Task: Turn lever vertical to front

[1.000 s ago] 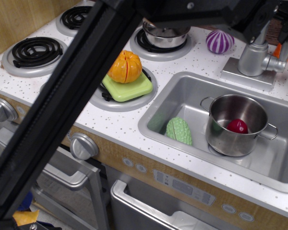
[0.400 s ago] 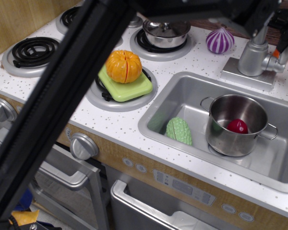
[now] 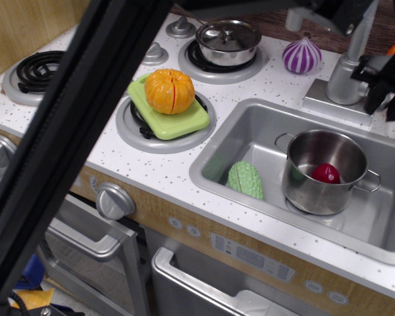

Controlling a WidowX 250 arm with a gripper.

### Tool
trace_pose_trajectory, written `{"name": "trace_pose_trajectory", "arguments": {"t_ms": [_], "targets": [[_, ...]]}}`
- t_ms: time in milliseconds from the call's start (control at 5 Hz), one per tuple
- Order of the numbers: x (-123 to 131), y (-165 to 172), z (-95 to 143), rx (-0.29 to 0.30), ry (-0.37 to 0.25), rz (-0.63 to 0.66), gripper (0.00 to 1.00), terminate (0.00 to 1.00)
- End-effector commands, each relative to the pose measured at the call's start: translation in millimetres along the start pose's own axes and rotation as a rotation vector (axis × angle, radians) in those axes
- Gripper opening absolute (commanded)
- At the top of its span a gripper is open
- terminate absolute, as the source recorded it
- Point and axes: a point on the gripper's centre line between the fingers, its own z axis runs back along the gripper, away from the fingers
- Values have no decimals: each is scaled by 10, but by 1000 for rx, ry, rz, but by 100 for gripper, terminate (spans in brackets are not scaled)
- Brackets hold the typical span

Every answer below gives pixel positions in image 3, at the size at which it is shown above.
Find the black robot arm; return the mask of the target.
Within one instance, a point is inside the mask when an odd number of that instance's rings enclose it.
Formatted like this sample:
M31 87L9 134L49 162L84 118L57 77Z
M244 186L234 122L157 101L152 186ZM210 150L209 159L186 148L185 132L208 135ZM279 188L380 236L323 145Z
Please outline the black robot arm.
M81 168L92 164L100 135L119 107L145 47L169 11L167 1L95 1L87 9L62 66L33 117L0 187L0 314L40 236ZM121 181L139 195L136 220L282 292L334 315L395 315L395 252L384 262L370 246L328 239L288 220L274 205L218 185L151 185L140 154L123 151L133 173Z

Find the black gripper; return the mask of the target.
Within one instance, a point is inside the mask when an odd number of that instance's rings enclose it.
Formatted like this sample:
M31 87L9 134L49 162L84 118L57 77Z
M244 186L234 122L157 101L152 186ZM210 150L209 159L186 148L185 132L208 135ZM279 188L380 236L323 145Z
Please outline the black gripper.
M387 56L361 56L351 79L367 84L365 112L372 115L389 93L395 95L395 53ZM388 103L386 112L386 122L393 121L395 121L395 96Z

